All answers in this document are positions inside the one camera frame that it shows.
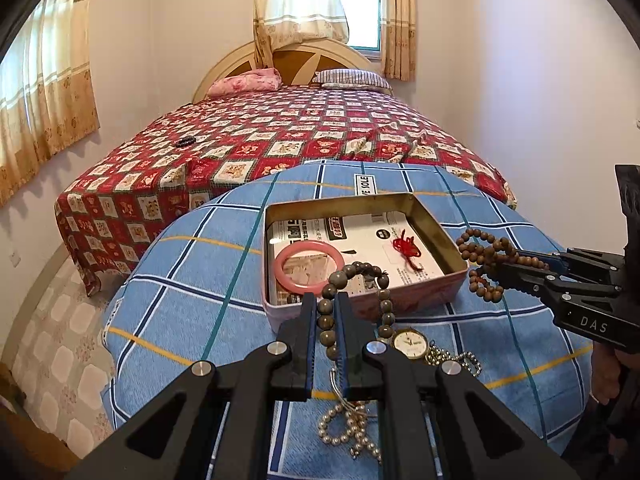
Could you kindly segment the person's right hand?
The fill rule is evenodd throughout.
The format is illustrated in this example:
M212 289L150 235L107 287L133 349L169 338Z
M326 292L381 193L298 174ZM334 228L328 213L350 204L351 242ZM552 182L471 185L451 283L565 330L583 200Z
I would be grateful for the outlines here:
M638 370L640 356L614 350L596 342L591 355L591 396L600 404L608 404L620 393L620 372L626 366Z

